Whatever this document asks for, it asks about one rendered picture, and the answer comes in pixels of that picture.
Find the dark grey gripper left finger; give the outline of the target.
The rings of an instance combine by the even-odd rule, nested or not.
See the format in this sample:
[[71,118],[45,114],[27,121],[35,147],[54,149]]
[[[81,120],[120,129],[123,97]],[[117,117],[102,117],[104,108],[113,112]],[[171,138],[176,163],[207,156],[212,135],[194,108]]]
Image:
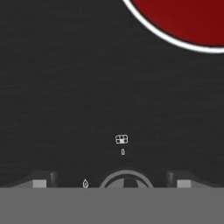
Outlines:
[[34,171],[32,174],[17,181],[5,185],[16,188],[51,188],[57,187],[56,171]]

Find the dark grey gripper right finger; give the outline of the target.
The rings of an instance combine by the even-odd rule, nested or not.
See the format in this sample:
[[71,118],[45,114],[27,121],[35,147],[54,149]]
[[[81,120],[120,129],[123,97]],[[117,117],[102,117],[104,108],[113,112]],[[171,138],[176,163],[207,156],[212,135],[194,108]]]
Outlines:
[[207,188],[218,187],[218,184],[206,181],[189,171],[168,171],[167,186],[172,188]]

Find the grey round stove knob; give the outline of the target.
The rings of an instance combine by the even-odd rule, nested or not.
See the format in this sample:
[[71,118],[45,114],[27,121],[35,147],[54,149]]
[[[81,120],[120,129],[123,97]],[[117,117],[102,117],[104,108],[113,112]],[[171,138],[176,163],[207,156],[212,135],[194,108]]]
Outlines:
[[141,172],[120,170],[109,174],[101,183],[101,188],[152,188],[150,180]]

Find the black glass hob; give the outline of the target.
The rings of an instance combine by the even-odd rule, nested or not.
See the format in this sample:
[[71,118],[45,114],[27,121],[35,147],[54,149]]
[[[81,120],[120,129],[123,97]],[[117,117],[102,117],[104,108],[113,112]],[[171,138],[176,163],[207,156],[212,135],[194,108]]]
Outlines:
[[161,39],[123,0],[0,0],[0,186],[127,169],[224,186],[224,53]]

